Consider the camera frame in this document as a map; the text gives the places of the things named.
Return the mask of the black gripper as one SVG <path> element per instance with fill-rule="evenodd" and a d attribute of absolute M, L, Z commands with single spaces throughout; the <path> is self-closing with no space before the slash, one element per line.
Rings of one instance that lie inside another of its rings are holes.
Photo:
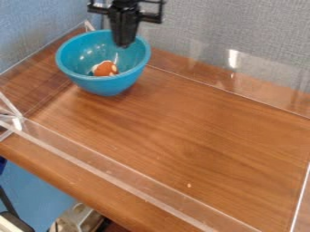
<path fill-rule="evenodd" d="M 156 5 L 157 11 L 145 12 L 141 4 Z M 111 4 L 104 5 L 97 0 L 88 0 L 87 11 L 108 17 L 113 42 L 119 47 L 124 47 L 123 21 L 125 20 L 125 46 L 129 46 L 136 38 L 139 22 L 161 23 L 164 4 L 165 0 L 111 0 Z"/>

